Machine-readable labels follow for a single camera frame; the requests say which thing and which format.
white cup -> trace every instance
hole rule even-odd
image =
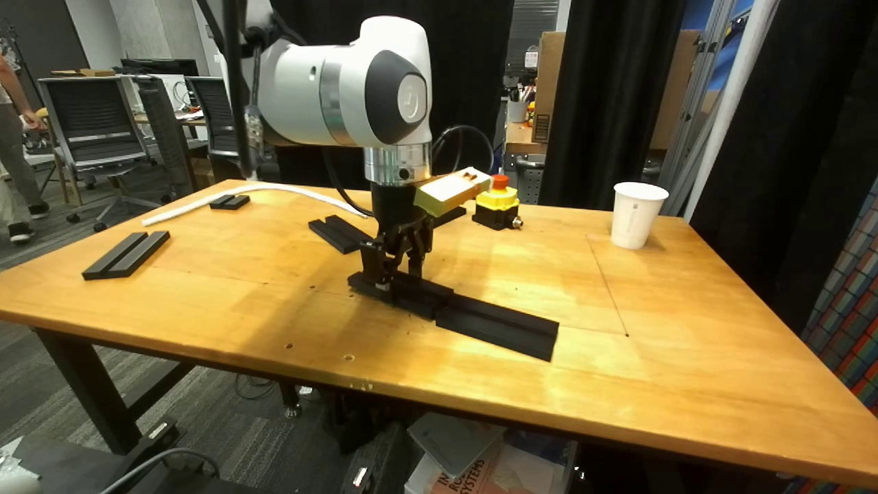
[[[638,181],[620,181],[612,188],[612,243],[638,249],[653,231],[667,188]]]

chair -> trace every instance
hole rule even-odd
[[[186,77],[202,118],[209,124],[209,153],[217,179],[243,179],[236,120],[228,105],[224,81],[210,77]]]
[[[122,206],[138,207],[125,213],[131,216],[166,196],[166,176],[147,162],[117,77],[42,77],[39,87],[72,181],[96,183],[107,176],[116,188],[92,231],[107,227]]]
[[[180,124],[175,120],[164,81],[158,77],[133,77],[133,85],[138,85],[147,125],[154,132],[157,147],[161,153],[161,165],[173,176],[175,196],[188,195],[194,188],[188,142]]]

table leg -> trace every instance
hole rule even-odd
[[[36,332],[36,334],[53,354],[58,369],[80,398],[84,415],[99,427],[107,446],[117,454],[128,453],[140,438],[140,427],[133,422],[133,411],[117,395],[92,345],[73,338],[53,334],[53,332]]]

floor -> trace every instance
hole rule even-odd
[[[69,221],[58,181],[50,181],[44,195],[53,210],[33,221],[33,243],[10,246],[0,236],[0,271],[91,236],[87,216],[113,191],[107,183],[87,188],[84,207],[80,207],[83,221]],[[122,398],[138,395],[169,368],[164,360],[116,349],[99,349],[99,354]],[[338,420],[327,420],[335,402],[327,393],[315,393],[302,400],[297,417],[288,417],[275,380],[194,368],[140,420],[140,427],[173,417],[180,427],[177,445],[217,459],[223,481],[269,490],[331,494],[343,490],[339,481],[349,465],[343,454],[349,441],[339,441]],[[15,435],[107,450],[39,338],[0,321],[0,445]],[[781,490],[781,481],[765,472],[597,438],[581,441],[578,463],[586,482],[574,482],[570,490]]]

white container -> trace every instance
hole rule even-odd
[[[612,188],[612,243],[622,249],[644,246],[667,188],[638,181],[620,181]]]

